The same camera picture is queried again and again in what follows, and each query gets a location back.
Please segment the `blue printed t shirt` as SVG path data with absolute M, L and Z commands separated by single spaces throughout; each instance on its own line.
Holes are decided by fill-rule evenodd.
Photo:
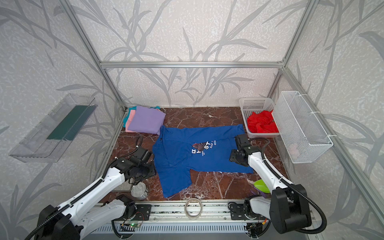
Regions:
M 190 171 L 253 173 L 251 167 L 230 162 L 237 149 L 235 137 L 245 133 L 243 125 L 207 128 L 162 126 L 153 145 L 154 161 L 163 196 L 170 198 L 192 184 Z

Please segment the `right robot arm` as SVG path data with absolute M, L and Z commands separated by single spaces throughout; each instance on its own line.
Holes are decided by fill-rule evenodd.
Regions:
M 312 225 L 310 207 L 303 197 L 307 194 L 301 185 L 296 193 L 286 179 L 261 152 L 250 155 L 244 150 L 232 150 L 230 161 L 254 169 L 262 178 L 271 197 L 245 198 L 244 215 L 249 219 L 266 217 L 278 233 L 298 231 Z

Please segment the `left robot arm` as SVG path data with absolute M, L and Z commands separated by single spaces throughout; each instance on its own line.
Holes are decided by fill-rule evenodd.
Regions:
M 103 175 L 80 193 L 61 203 L 44 208 L 37 227 L 26 237 L 28 240 L 82 240 L 84 237 L 110 222 L 118 234 L 115 221 L 149 220 L 150 205 L 136 205 L 125 195 L 117 196 L 110 203 L 92 208 L 114 188 L 131 179 L 135 184 L 156 174 L 153 162 L 140 164 L 120 158 L 114 160 Z

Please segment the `silver metal can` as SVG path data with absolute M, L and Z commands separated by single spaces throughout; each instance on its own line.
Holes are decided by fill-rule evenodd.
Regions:
M 138 199 L 138 200 L 145 200 L 148 197 L 149 191 L 147 189 L 147 186 L 140 182 L 137 185 L 134 185 L 131 189 L 131 195 L 132 197 Z

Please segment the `grey rectangular block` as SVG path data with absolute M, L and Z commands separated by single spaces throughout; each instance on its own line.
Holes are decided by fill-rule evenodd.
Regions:
M 130 192 L 132 190 L 133 185 L 130 183 L 123 183 L 116 188 L 113 189 L 114 192 Z

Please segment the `green yellow toy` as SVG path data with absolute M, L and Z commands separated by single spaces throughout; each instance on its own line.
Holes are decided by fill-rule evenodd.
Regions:
M 254 182 L 254 187 L 256 188 L 258 193 L 260 193 L 262 195 L 268 195 L 268 194 L 271 193 L 269 188 L 267 187 L 266 183 L 263 180 L 255 181 Z

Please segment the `white plastic laundry basket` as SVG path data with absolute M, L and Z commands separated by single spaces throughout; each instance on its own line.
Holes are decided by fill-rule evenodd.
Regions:
M 280 135 L 272 116 L 275 103 L 270 98 L 248 97 L 239 99 L 248 137 L 275 138 Z

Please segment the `folded purple t shirt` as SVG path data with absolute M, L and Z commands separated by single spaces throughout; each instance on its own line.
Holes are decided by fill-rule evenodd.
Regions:
M 166 114 L 156 108 L 137 106 L 135 116 L 129 126 L 134 133 L 159 135 Z

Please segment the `folded pink t shirt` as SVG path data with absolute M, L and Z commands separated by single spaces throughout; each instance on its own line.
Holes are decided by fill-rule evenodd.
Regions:
M 126 133 L 134 133 L 134 131 L 129 130 L 129 126 L 130 126 L 130 124 L 132 123 L 132 120 L 131 120 L 131 121 L 128 120 L 128 122 L 126 123 L 126 127 L 125 127 L 125 132 L 126 132 Z

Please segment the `folded teal t shirt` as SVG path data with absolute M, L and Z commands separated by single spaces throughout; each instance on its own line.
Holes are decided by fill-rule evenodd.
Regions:
M 130 107 L 129 109 L 128 109 L 128 114 L 127 114 L 127 116 L 124 118 L 124 120 L 123 120 L 123 127 L 125 128 L 126 127 L 126 123 L 128 122 L 128 120 L 132 120 L 133 119 L 133 117 L 131 117 L 131 115 L 134 115 L 134 113 L 136 112 L 136 110 L 137 110 L 137 106 L 134 106 L 134 107 Z

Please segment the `clear tape roll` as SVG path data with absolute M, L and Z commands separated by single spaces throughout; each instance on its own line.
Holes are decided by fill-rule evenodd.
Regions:
M 203 213 L 203 203 L 197 198 L 188 199 L 184 205 L 184 213 L 190 220 L 198 219 Z

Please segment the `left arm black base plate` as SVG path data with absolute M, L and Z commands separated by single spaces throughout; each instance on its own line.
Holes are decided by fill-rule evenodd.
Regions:
M 127 221 L 148 221 L 151 214 L 152 205 L 130 205 L 126 207 L 121 220 Z

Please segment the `aluminium enclosure frame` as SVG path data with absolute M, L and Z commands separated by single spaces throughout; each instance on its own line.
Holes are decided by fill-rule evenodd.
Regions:
M 322 109 L 319 109 L 319 102 L 318 102 L 318 98 L 319 98 L 319 101 L 321 101 L 322 99 L 322 95 L 324 95 L 324 88 L 323 88 L 323 85 L 322 87 L 320 87 L 320 82 L 319 82 L 319 91 L 318 92 L 313 92 L 314 94 L 311 94 L 311 90 L 310 88 L 309 89 L 309 92 L 306 91 L 303 87 L 303 83 L 305 84 L 306 83 L 306 80 L 304 82 L 300 82 L 299 83 L 299 79 L 296 78 L 296 75 L 294 73 L 292 73 L 292 71 L 289 69 L 289 62 L 292 61 L 292 56 L 294 57 L 297 57 L 296 60 L 310 60 L 308 59 L 309 57 L 306 57 L 306 56 L 315 56 L 314 54 L 310 53 L 309 51 L 306 51 L 306 52 L 302 52 L 302 54 L 299 56 L 298 54 L 295 54 L 295 49 L 297 50 L 297 48 L 301 48 L 301 46 L 309 46 L 308 44 L 307 45 L 304 45 L 302 44 L 303 40 L 302 40 L 302 37 L 304 36 L 306 38 L 306 32 L 307 33 L 310 33 L 310 35 L 308 35 L 309 37 L 315 37 L 314 35 L 314 30 L 307 30 L 308 29 L 308 26 L 311 27 L 311 25 L 313 25 L 311 23 L 315 21 L 315 17 L 314 15 L 317 14 L 317 9 L 325 9 L 326 7 L 319 7 L 319 5 L 321 4 L 320 2 L 322 1 L 308 1 L 308 3 L 306 1 L 304 1 L 304 4 L 305 4 L 305 11 L 304 11 L 304 15 L 303 15 L 303 18 L 301 20 L 301 22 L 299 23 L 299 27 L 295 33 L 295 36 L 293 38 L 293 41 L 292 41 L 292 44 L 291 46 L 289 47 L 289 50 L 288 50 L 288 53 L 285 57 L 285 59 L 282 60 L 282 62 L 277 62 L 277 63 L 267 63 L 267 62 L 237 62 L 237 61 L 232 61 L 232 62 L 208 62 L 208 61 L 203 61 L 203 62 L 197 62 L 197 61 L 189 61 L 189 62 L 182 62 L 182 61 L 179 61 L 179 62 L 105 62 L 105 64 L 107 64 L 105 67 L 106 68 L 120 68 L 120 69 L 123 69 L 123 68 L 143 68 L 143 69 L 150 69 L 150 68 L 153 68 L 153 69 L 160 69 L 160 68 L 172 68 L 172 69 L 211 69 L 211 68 L 214 68 L 214 69 L 218 69 L 218 68 L 222 68 L 222 69 L 228 69 L 228 70 L 231 70 L 231 69 L 234 69 L 234 68 L 267 68 L 267 65 L 268 65 L 268 68 L 277 68 L 279 67 L 280 70 L 279 70 L 279 73 L 278 73 L 278 77 L 276 77 L 272 87 L 271 87 L 271 90 L 270 90 L 270 93 L 269 95 L 273 96 L 273 94 L 277 93 L 277 86 L 279 84 L 279 82 L 281 82 L 281 79 L 282 78 L 285 78 L 287 83 L 290 84 L 291 88 L 295 91 L 293 92 L 280 92 L 280 98 L 279 98 L 279 102 L 277 101 L 277 110 L 276 110 L 276 114 L 275 116 L 278 118 L 278 126 L 280 124 L 280 127 L 281 127 L 281 131 L 286 131 L 287 133 L 282 133 L 282 137 L 283 137 L 283 141 L 284 141 L 284 147 L 283 148 L 287 148 L 287 150 L 283 150 L 283 154 L 286 153 L 287 154 L 287 158 L 290 158 L 292 159 L 293 163 L 304 163 L 304 162 L 295 162 L 296 160 L 293 158 L 295 157 L 293 155 L 293 153 L 290 155 L 290 157 L 288 157 L 288 152 L 291 150 L 291 148 L 288 147 L 288 140 L 293 140 L 293 137 L 289 137 L 288 135 L 289 134 L 293 134 L 293 130 L 289 131 L 288 129 L 288 120 L 287 122 L 283 122 L 283 110 L 292 110 L 292 113 L 290 113 L 292 116 L 290 116 L 292 119 L 293 117 L 297 117 L 299 119 L 299 114 L 301 114 L 301 120 L 305 120 L 303 119 L 303 117 L 308 117 L 308 119 L 312 119 L 311 121 L 315 121 L 315 124 L 312 123 L 312 122 L 309 122 L 308 123 L 308 127 L 311 126 L 310 124 L 312 124 L 312 126 L 314 127 L 317 127 L 316 129 L 320 129 L 319 131 L 322 131 L 322 133 L 325 135 L 325 134 L 328 134 L 326 138 L 326 140 L 329 140 L 330 142 L 333 142 L 333 147 L 330 147 L 329 149 L 332 150 L 332 154 L 334 154 L 335 157 L 319 157 L 318 159 L 318 162 L 324 162 L 325 159 L 328 159 L 327 161 L 327 165 L 324 165 L 323 167 L 321 167 L 320 169 L 318 169 L 319 171 L 317 172 L 311 172 L 311 174 L 313 174 L 311 176 L 311 179 L 315 179 L 315 177 L 321 177 L 320 179 L 321 180 L 324 180 L 322 183 L 331 183 L 330 181 L 331 180 L 335 180 L 333 181 L 334 183 L 336 182 L 336 179 L 335 178 L 331 178 L 331 177 L 326 177 L 325 175 L 323 176 L 320 176 L 319 174 L 322 174 L 323 172 L 322 171 L 325 171 L 327 170 L 325 167 L 329 167 L 332 169 L 330 170 L 335 170 L 337 165 L 340 165 L 340 166 L 343 166 L 344 170 L 343 170 L 343 180 L 341 180 L 340 182 L 340 186 L 339 186 L 339 189 L 338 189 L 338 195 L 337 195 L 337 199 L 335 199 L 335 212 L 332 212 L 332 216 L 330 217 L 327 217 L 328 218 L 328 230 L 326 230 L 325 232 L 323 232 L 323 236 L 324 234 L 325 235 L 325 239 L 326 240 L 331 240 L 333 237 L 337 237 L 337 234 L 336 233 L 330 233 L 330 230 L 331 227 L 330 226 L 333 226 L 332 224 L 336 224 L 334 226 L 337 227 L 334 227 L 335 228 L 335 231 L 336 230 L 345 230 L 347 231 L 347 229 L 349 229 L 349 234 L 350 235 L 343 235 L 343 236 L 340 236 L 340 237 L 346 237 L 346 239 L 348 240 L 352 240 L 354 239 L 354 237 L 351 235 L 352 232 L 351 231 L 354 231 L 354 236 L 357 238 L 358 236 L 361 236 L 361 237 L 364 237 L 365 239 L 367 240 L 383 240 L 384 237 L 380 237 L 379 236 L 379 232 L 374 233 L 374 230 L 371 229 L 371 228 L 368 228 L 366 227 L 366 224 L 368 224 L 369 222 L 369 217 L 370 217 L 370 214 L 374 214 L 375 215 L 375 218 L 378 219 L 378 222 L 383 226 L 383 230 L 384 230 L 384 197 L 381 196 L 381 193 L 380 191 L 376 188 L 375 184 L 372 183 L 372 181 L 370 180 L 370 177 L 368 176 L 368 172 L 366 174 L 365 172 L 365 169 L 362 169 L 360 164 L 358 162 L 355 161 L 354 159 L 354 156 L 351 155 L 351 153 L 349 152 L 350 149 L 352 149 L 353 147 L 354 148 L 365 148 L 365 147 L 372 147 L 371 149 L 367 148 L 367 159 L 366 159 L 366 163 L 365 163 L 365 166 L 367 167 L 367 169 L 369 169 L 368 167 L 372 166 L 372 169 L 375 169 L 377 163 L 382 163 L 384 162 L 384 160 L 381 160 L 380 158 L 380 154 L 381 154 L 381 150 L 382 148 L 384 147 L 384 120 L 383 122 L 378 125 L 378 128 L 382 128 L 383 131 L 381 131 L 380 129 L 378 129 L 376 131 L 376 129 L 371 129 L 369 128 L 369 126 L 367 126 L 365 123 L 362 123 L 358 120 L 355 120 L 354 118 L 350 118 L 350 116 L 344 116 L 342 115 L 341 113 L 343 113 L 344 110 L 347 110 L 347 109 L 355 109 L 355 107 L 352 106 L 352 103 L 356 102 L 358 97 L 360 95 L 365 95 L 365 92 L 363 92 L 363 90 L 367 89 L 366 87 L 363 87 L 363 84 L 365 83 L 368 83 L 368 82 L 359 82 L 358 80 L 362 80 L 363 81 L 363 77 L 371 77 L 373 76 L 371 73 L 374 72 L 374 67 L 373 66 L 373 62 L 370 62 L 372 63 L 372 65 L 367 65 L 365 63 L 357 63 L 358 60 L 364 60 L 364 61 L 368 61 L 368 60 L 373 60 L 374 57 L 372 57 L 372 59 L 368 59 L 368 57 L 361 57 L 363 56 L 363 54 L 368 54 L 373 51 L 371 50 L 364 50 L 363 48 L 365 46 L 367 46 L 368 48 L 368 45 L 365 44 L 360 44 L 360 45 L 357 45 L 357 44 L 352 44 L 351 46 L 354 46 L 353 49 L 349 49 L 347 50 L 347 48 L 344 48 L 343 50 L 346 50 L 346 52 L 342 52 L 342 54 L 353 54 L 353 55 L 343 55 L 341 56 L 340 60 L 342 59 L 345 59 L 345 57 L 351 57 L 350 59 L 345 59 L 344 62 L 342 62 L 342 66 L 338 66 L 338 63 L 336 63 L 336 67 L 346 67 L 346 70 L 343 72 L 345 75 L 341 76 L 340 75 L 340 81 L 338 81 L 339 83 L 342 84 L 342 86 L 339 88 L 333 88 L 333 89 L 336 89 L 336 90 L 329 90 L 328 92 L 325 91 L 325 96 L 326 97 L 329 97 L 330 100 L 325 100 L 325 102 L 323 101 L 323 103 L 329 103 L 331 105 L 331 107 L 334 108 L 334 106 L 337 107 L 337 104 L 343 104 L 343 106 L 339 106 L 341 107 L 339 110 L 343 110 L 343 111 L 338 111 L 337 113 L 325 113 L 324 111 L 321 111 Z M 359 29 L 360 26 L 363 26 L 363 25 L 366 25 L 365 23 L 368 23 L 367 21 L 370 21 L 369 19 L 372 19 L 372 18 L 376 18 L 375 16 L 378 16 L 378 17 L 384 17 L 384 1 L 380 1 L 375 3 L 374 6 L 369 7 L 368 12 L 364 13 L 365 10 L 364 10 L 364 7 L 365 5 L 364 4 L 361 4 L 359 3 L 359 7 L 357 8 L 357 4 L 354 4 L 354 1 L 351 1 L 351 5 L 354 9 L 356 9 L 356 11 L 358 10 L 359 11 L 359 14 L 360 14 L 360 11 L 362 12 L 362 18 L 359 19 L 359 21 L 357 21 L 357 14 L 354 14 L 353 16 L 351 15 L 351 20 L 348 20 L 350 21 L 349 23 L 347 23 L 348 25 L 346 25 L 347 27 L 349 27 L 348 29 L 345 28 L 346 31 L 342 32 L 342 33 L 339 33 L 337 34 L 336 33 L 336 30 L 335 30 L 335 34 L 333 36 L 333 43 L 330 44 L 329 46 L 327 46 L 327 48 L 329 47 L 329 57 L 330 57 L 330 60 L 328 61 L 327 60 L 327 71 L 324 72 L 324 80 L 322 80 L 322 84 L 327 82 L 327 80 L 329 79 L 329 74 L 332 74 L 332 71 L 333 71 L 333 67 L 335 66 L 335 53 L 337 54 L 338 56 L 338 43 L 343 43 L 343 39 L 346 38 L 346 36 L 352 36 L 351 34 L 354 34 L 354 32 L 356 31 L 356 29 Z M 333 20 L 336 20 L 336 23 L 335 23 L 335 26 L 338 25 L 338 23 L 340 22 L 341 24 L 341 30 L 344 29 L 344 27 L 342 26 L 344 24 L 344 22 L 347 21 L 346 18 L 344 18 L 343 16 L 346 16 L 348 17 L 348 15 L 346 14 L 349 10 L 349 8 L 352 8 L 352 7 L 349 7 L 347 8 L 347 5 L 345 5 L 346 7 L 346 10 L 344 11 L 343 7 L 341 9 L 339 9 L 339 7 L 342 7 L 342 6 L 339 6 L 337 3 L 333 4 L 333 7 L 330 6 L 330 7 L 327 7 L 327 8 L 332 8 L 333 10 L 335 10 L 335 13 L 334 13 L 334 17 L 333 17 Z M 381 65 L 384 64 L 384 57 L 380 57 L 381 60 L 379 61 Z M 97 63 L 97 67 L 100 67 L 101 70 L 102 70 L 102 73 L 103 74 L 106 74 L 106 69 L 105 67 L 103 68 L 102 65 L 104 64 L 103 62 L 98 62 L 99 60 L 97 59 L 96 63 Z M 300 76 L 299 74 L 299 71 L 300 71 L 300 64 L 298 63 L 298 70 L 297 70 L 297 74 L 298 74 L 298 77 Z M 356 87 L 356 91 L 358 91 L 358 93 L 356 92 L 356 94 L 354 94 L 355 92 L 352 92 L 354 91 L 352 89 L 352 87 Z M 339 98 L 337 95 L 338 94 L 343 94 L 343 96 L 346 96 L 347 92 L 349 92 L 350 94 L 354 94 L 354 96 L 352 97 L 348 97 L 348 99 L 341 99 L 341 97 Z M 288 96 L 288 93 L 292 93 L 291 96 L 295 96 L 297 98 L 293 98 L 291 97 L 290 99 L 293 100 L 292 104 L 289 104 L 288 103 L 288 97 L 287 99 L 285 100 L 283 98 L 283 95 L 286 94 Z M 346 132 L 346 131 L 336 131 L 335 128 L 332 127 L 332 124 L 330 124 L 330 122 L 328 121 L 333 121 L 339 125 L 343 125 L 343 126 L 346 126 L 346 127 L 343 127 L 344 130 L 347 130 L 346 128 L 349 128 L 351 131 L 352 129 L 354 129 L 354 131 L 356 132 L 356 134 L 359 133 L 359 136 L 356 136 L 356 137 L 362 137 L 360 140 L 359 139 L 354 139 L 354 138 L 347 138 L 348 136 L 342 136 L 343 134 L 341 132 Z M 319 165 L 317 164 L 318 162 L 314 162 L 314 163 L 305 163 L 303 165 L 299 165 L 302 166 L 302 167 L 306 167 L 306 170 L 308 174 L 310 174 L 309 172 L 309 167 L 313 167 L 315 165 Z M 361 218 L 359 219 L 359 221 L 361 220 L 361 222 L 359 223 L 344 223 L 344 222 L 340 222 L 341 220 L 351 220 L 351 217 L 355 211 L 357 211 L 356 209 L 358 209 L 358 202 L 359 202 L 359 199 L 362 198 L 364 200 L 362 200 L 363 202 L 366 202 L 367 204 L 367 222 L 365 222 L 365 219 Z

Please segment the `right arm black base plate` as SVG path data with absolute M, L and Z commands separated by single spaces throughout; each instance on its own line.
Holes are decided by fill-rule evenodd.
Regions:
M 254 220 L 257 218 L 247 214 L 244 203 L 228 202 L 227 207 L 231 214 L 231 220 Z

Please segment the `clear plastic wall shelf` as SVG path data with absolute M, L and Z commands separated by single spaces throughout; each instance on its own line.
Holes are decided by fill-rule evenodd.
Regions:
M 98 107 L 96 98 L 67 94 L 9 155 L 23 163 L 56 163 Z

